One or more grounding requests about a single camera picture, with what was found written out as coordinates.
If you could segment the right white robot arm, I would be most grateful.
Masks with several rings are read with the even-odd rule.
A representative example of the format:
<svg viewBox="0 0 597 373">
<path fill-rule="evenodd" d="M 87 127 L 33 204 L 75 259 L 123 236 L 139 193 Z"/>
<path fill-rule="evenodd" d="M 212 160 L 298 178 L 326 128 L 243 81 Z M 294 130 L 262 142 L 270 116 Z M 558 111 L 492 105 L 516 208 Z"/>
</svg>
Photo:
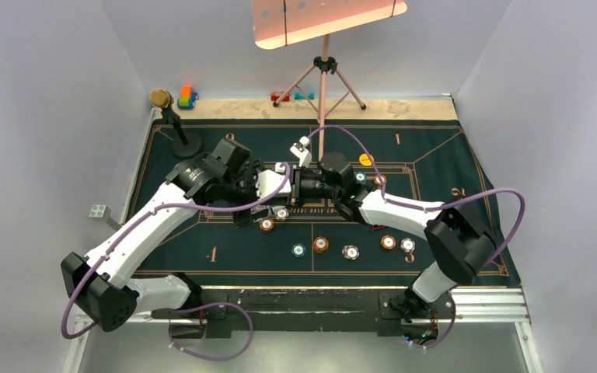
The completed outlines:
<svg viewBox="0 0 597 373">
<path fill-rule="evenodd" d="M 383 194 L 356 180 L 351 164 L 339 152 L 328 153 L 318 169 L 298 167 L 288 198 L 295 206 L 307 200 L 330 200 L 346 221 L 385 225 L 426 240 L 434 257 L 389 307 L 406 320 L 424 318 L 436 301 L 458 285 L 472 284 L 497 248 L 488 225 L 470 207 L 445 207 Z"/>
</svg>

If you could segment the yellow big blind button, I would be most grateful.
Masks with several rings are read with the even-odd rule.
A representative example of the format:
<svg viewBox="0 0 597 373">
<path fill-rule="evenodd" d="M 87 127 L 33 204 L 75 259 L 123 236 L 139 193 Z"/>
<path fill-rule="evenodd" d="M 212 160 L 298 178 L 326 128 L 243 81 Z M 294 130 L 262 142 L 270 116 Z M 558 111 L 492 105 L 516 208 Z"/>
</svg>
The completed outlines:
<svg viewBox="0 0 597 373">
<path fill-rule="evenodd" d="M 374 158 L 366 153 L 360 154 L 360 156 L 358 157 L 358 162 L 365 167 L 371 167 L 373 161 Z"/>
</svg>

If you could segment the pink poker chip stack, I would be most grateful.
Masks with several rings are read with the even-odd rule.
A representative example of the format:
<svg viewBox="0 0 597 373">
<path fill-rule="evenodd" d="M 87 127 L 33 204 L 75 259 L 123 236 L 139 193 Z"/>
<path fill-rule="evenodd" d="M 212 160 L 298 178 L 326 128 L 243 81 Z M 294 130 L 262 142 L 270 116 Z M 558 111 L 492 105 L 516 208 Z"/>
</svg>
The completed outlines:
<svg viewBox="0 0 597 373">
<path fill-rule="evenodd" d="M 346 260 L 356 260 L 360 256 L 360 250 L 357 246 L 346 245 L 342 249 L 342 255 Z"/>
</svg>

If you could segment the green poker chip stack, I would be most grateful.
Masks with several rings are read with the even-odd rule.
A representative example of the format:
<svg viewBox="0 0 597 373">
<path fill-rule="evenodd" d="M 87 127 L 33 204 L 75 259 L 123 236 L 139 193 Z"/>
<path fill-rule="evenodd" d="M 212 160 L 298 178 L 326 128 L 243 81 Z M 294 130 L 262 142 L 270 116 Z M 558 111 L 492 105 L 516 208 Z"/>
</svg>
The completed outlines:
<svg viewBox="0 0 597 373">
<path fill-rule="evenodd" d="M 292 246 L 292 255 L 294 257 L 302 257 L 305 255 L 306 248 L 303 244 L 294 244 Z"/>
</svg>

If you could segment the orange poker chip stack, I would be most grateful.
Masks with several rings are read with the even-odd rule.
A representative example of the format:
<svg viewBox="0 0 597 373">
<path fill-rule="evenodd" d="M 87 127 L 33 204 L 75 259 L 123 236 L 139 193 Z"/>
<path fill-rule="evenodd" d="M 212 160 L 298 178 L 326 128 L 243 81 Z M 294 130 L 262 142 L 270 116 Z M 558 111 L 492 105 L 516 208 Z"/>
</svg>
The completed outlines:
<svg viewBox="0 0 597 373">
<path fill-rule="evenodd" d="M 312 247 L 316 253 L 323 253 L 329 249 L 330 243 L 325 237 L 318 236 L 313 240 Z"/>
</svg>

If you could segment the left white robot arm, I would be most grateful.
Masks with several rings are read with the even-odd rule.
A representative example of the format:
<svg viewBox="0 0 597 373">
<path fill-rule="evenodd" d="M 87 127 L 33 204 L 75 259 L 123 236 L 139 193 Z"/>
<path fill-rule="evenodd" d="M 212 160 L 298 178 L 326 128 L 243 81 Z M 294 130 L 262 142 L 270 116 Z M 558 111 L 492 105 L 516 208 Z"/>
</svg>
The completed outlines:
<svg viewBox="0 0 597 373">
<path fill-rule="evenodd" d="M 68 293 L 66 311 L 77 305 L 104 332 L 134 314 L 172 309 L 190 318 L 201 307 L 200 287 L 184 275 L 135 280 L 145 258 L 179 225 L 200 211 L 251 215 L 259 206 L 292 190 L 292 165 L 265 169 L 251 151 L 223 138 L 211 153 L 177 163 L 133 218 L 85 255 L 61 261 Z"/>
</svg>

